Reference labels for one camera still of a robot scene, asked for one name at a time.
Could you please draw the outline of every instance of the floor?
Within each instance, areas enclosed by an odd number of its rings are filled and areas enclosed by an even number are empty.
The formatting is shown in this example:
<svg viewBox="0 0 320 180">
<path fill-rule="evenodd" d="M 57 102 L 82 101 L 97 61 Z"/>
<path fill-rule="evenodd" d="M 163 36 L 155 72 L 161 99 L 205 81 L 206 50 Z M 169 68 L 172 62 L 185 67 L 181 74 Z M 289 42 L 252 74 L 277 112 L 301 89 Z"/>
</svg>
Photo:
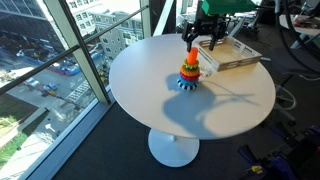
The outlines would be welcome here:
<svg viewBox="0 0 320 180">
<path fill-rule="evenodd" d="M 264 56 L 270 47 L 281 46 L 273 25 L 259 24 L 259 31 L 258 36 L 241 31 L 236 38 Z M 288 33 L 286 38 L 289 43 L 293 42 Z M 261 63 L 275 83 L 285 77 L 270 62 Z M 299 132 L 311 125 L 319 125 L 320 81 L 310 82 L 296 76 L 286 87 L 298 101 L 297 107 L 290 111 L 297 121 L 292 129 Z M 275 110 L 265 120 L 264 127 L 257 126 L 231 138 L 202 140 L 199 153 L 190 164 L 169 168 L 160 164 L 149 151 L 150 128 L 134 120 L 115 103 L 54 179 L 239 179 L 250 166 L 237 153 L 237 148 L 248 144 L 261 158 L 283 144 L 268 128 L 276 121 L 286 124 L 287 119 Z"/>
</svg>

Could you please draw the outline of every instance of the black chair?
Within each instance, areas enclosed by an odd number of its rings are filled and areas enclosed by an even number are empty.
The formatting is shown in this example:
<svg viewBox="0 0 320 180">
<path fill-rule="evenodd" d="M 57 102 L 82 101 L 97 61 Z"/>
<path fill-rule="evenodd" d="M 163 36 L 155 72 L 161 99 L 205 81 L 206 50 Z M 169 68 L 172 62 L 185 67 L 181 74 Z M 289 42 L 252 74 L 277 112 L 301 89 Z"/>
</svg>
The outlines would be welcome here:
<svg viewBox="0 0 320 180">
<path fill-rule="evenodd" d="M 271 48 L 268 56 L 271 60 L 272 66 L 277 71 L 288 75 L 286 79 L 276 85 L 277 101 L 275 109 L 278 109 L 281 113 L 287 116 L 289 118 L 288 124 L 293 126 L 296 124 L 295 118 L 290 115 L 287 110 L 293 109 L 296 106 L 297 101 L 294 95 L 286 90 L 284 86 L 294 75 L 299 75 L 307 80 L 318 80 L 320 77 L 320 59 L 311 55 L 305 49 L 290 49 L 290 51 L 303 64 L 295 60 L 283 47 Z"/>
</svg>

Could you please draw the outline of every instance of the equipment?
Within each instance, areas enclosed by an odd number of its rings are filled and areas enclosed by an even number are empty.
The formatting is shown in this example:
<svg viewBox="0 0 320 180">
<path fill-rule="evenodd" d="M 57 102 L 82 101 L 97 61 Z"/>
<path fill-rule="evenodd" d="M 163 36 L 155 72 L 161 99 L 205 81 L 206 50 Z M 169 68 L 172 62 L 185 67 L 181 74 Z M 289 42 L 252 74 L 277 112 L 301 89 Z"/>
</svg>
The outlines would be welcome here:
<svg viewBox="0 0 320 180">
<path fill-rule="evenodd" d="M 186 22 L 182 39 L 187 43 L 190 52 L 192 41 L 200 35 L 210 35 L 212 40 L 209 49 L 212 51 L 215 43 L 222 39 L 230 22 L 228 13 L 248 12 L 255 8 L 251 0 L 204 0 L 198 1 L 194 23 Z"/>
</svg>

